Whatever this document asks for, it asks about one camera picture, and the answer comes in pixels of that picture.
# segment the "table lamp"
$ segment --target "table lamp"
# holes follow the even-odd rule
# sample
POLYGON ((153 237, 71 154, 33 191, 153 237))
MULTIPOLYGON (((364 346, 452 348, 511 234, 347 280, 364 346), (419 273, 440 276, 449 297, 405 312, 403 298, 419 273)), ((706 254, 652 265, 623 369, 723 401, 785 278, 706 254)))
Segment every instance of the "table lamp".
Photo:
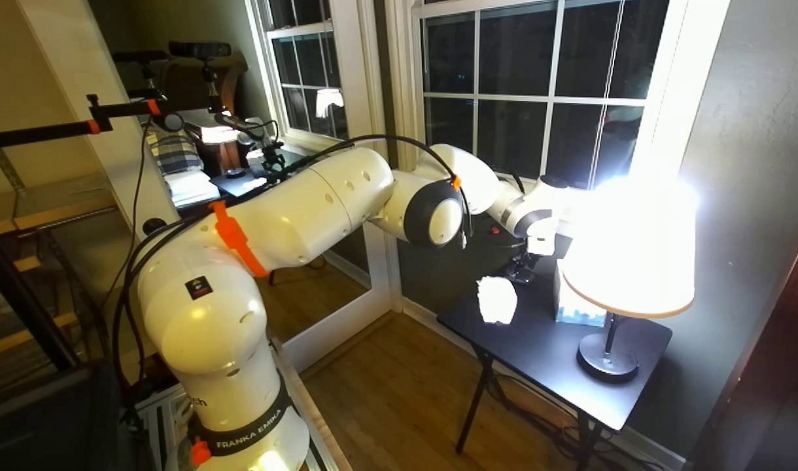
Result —
POLYGON ((692 302, 695 196, 679 180, 624 178, 590 191, 564 258, 564 284, 607 310, 600 335, 577 346, 580 364, 607 381, 635 375, 634 346, 615 352, 623 318, 658 320, 692 302))

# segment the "black table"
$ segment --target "black table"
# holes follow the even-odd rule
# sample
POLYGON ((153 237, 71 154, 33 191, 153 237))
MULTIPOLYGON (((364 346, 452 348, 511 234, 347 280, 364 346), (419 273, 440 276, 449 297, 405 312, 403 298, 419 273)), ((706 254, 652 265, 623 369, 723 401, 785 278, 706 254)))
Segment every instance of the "black table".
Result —
POLYGON ((528 285, 516 285, 516 292, 518 312, 504 328, 484 326, 475 297, 471 297, 460 310, 440 315, 440 326, 469 341, 481 364, 481 377, 456 451, 460 452, 469 441, 484 390, 495 387, 500 392, 500 386, 495 383, 495 362, 500 362, 575 412, 580 452, 577 469, 585 469, 602 428, 613 433, 624 428, 641 390, 652 381, 652 371, 669 343, 669 329, 643 320, 623 320, 615 333, 615 352, 634 360, 638 371, 623 383, 600 381, 577 364, 580 339, 600 329, 555 323, 555 260, 541 260, 539 276, 528 285))

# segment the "robotic arm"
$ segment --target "robotic arm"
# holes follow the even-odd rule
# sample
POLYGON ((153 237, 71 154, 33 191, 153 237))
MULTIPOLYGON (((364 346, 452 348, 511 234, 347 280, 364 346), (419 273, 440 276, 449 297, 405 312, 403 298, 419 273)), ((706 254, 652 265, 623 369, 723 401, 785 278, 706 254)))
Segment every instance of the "robotic arm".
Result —
POLYGON ((143 328, 194 401, 198 469, 299 469, 309 452, 253 278, 301 267, 364 224, 405 244, 445 246, 479 213, 551 252, 541 187, 524 196, 473 154, 431 149, 440 159, 422 158, 414 172, 389 171, 364 146, 327 154, 257 200, 214 208, 139 273, 143 328))

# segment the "window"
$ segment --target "window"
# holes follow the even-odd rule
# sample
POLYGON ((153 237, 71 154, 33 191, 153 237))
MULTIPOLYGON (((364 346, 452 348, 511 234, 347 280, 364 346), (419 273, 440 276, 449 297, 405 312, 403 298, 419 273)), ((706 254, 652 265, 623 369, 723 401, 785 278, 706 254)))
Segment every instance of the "window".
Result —
POLYGON ((427 4, 423 140, 575 188, 630 169, 669 0, 427 4))
POLYGON ((286 123, 299 132, 346 140, 346 102, 327 0, 261 4, 261 23, 286 123))

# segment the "lamp shade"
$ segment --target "lamp shade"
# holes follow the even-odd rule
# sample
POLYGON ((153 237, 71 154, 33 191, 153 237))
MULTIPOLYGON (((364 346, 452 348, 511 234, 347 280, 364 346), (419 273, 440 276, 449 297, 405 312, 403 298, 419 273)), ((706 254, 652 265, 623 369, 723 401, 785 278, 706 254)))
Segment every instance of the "lamp shade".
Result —
POLYGON ((668 318, 692 302, 695 193, 679 180, 590 191, 564 258, 567 285, 619 318, 668 318))

